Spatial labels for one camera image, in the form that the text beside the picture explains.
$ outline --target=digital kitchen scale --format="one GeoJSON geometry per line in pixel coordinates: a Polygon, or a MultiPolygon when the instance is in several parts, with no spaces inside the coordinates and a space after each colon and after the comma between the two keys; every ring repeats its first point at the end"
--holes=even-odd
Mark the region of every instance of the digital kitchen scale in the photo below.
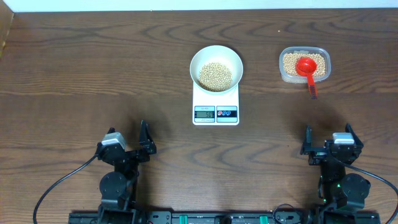
{"type": "Polygon", "coordinates": [[[237,53],[219,45],[205,47],[193,57],[190,73],[193,80],[192,123],[194,125],[238,125],[238,83],[243,75],[243,64],[237,53]],[[213,62],[221,63],[231,70],[232,82],[225,91],[208,91],[199,84],[201,68],[213,62]]]}
{"type": "Polygon", "coordinates": [[[238,125],[239,88],[224,95],[209,95],[193,84],[192,122],[195,125],[238,125]]]}

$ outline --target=wooden table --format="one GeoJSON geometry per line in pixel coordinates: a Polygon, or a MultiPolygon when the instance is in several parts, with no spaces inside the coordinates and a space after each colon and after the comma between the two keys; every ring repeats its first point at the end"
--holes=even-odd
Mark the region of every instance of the wooden table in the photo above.
{"type": "MultiPolygon", "coordinates": [[[[39,197],[87,161],[110,126],[136,148],[142,119],[158,147],[140,167],[138,198],[147,207],[321,203],[320,169],[299,153],[306,124],[321,146],[351,123],[365,144],[354,165],[398,185],[397,15],[398,9],[17,14],[0,61],[0,223],[31,223],[39,197]],[[189,64],[214,44],[244,61],[237,127],[192,124],[189,64]],[[298,45],[331,56],[318,100],[306,85],[280,78],[279,54],[298,45]]],[[[96,210],[99,182],[112,170],[94,161],[53,189],[39,223],[96,210]]],[[[385,222],[397,197],[366,178],[366,208],[385,222]]]]}

